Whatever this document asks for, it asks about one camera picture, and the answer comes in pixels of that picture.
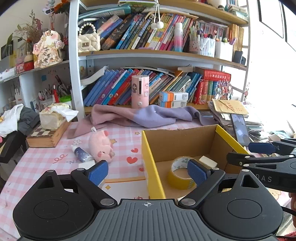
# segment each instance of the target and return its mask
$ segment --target yellow star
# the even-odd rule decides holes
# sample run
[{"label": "yellow star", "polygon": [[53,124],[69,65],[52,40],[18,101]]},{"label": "yellow star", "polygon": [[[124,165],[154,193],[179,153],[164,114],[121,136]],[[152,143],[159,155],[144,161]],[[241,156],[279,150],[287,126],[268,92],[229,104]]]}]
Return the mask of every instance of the yellow star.
[{"label": "yellow star", "polygon": [[117,141],[116,141],[115,139],[111,139],[110,142],[111,142],[111,144],[114,144],[114,143],[116,143]]}]

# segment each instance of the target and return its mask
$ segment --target phone screen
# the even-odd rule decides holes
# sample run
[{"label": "phone screen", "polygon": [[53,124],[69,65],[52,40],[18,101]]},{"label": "phone screen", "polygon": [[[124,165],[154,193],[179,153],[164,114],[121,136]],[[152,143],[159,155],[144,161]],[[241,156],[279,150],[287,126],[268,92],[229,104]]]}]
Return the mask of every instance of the phone screen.
[{"label": "phone screen", "polygon": [[242,146],[248,146],[250,138],[243,115],[231,114],[230,117],[237,142]]}]

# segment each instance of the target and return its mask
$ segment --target green lid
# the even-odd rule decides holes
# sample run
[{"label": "green lid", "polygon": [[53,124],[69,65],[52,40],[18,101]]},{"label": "green lid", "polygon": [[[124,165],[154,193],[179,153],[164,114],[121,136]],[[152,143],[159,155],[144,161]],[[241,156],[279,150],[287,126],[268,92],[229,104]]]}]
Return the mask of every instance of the green lid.
[{"label": "green lid", "polygon": [[68,102],[68,101],[72,100],[72,97],[71,97],[71,95],[66,95],[66,96],[60,97],[59,100],[60,100],[60,102]]}]

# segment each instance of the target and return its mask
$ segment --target plush toy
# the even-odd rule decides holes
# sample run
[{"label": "plush toy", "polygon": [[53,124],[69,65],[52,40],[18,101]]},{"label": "plush toy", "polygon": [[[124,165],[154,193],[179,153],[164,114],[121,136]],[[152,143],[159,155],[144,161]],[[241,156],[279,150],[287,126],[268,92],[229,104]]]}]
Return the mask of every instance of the plush toy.
[{"label": "plush toy", "polygon": [[108,137],[109,133],[107,131],[97,131],[94,127],[91,130],[92,134],[89,138],[90,154],[97,162],[106,160],[110,163],[115,154]]},{"label": "plush toy", "polygon": [[61,41],[61,36],[58,32],[53,30],[44,32],[40,41],[34,44],[33,47],[33,54],[38,56],[34,67],[45,68],[62,62],[60,49],[63,47],[64,43]]}]

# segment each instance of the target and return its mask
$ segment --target yellow adhesive tape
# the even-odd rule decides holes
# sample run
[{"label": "yellow adhesive tape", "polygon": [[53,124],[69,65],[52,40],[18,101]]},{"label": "yellow adhesive tape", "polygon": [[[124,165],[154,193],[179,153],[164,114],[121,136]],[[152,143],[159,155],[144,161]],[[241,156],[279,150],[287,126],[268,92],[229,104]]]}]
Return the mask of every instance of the yellow adhesive tape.
[{"label": "yellow adhesive tape", "polygon": [[180,156],[172,162],[172,166],[167,176],[167,181],[172,187],[176,189],[186,190],[190,189],[194,185],[194,181],[192,178],[179,177],[174,173],[174,171],[179,168],[187,168],[188,161],[190,159],[193,158],[189,156]]}]

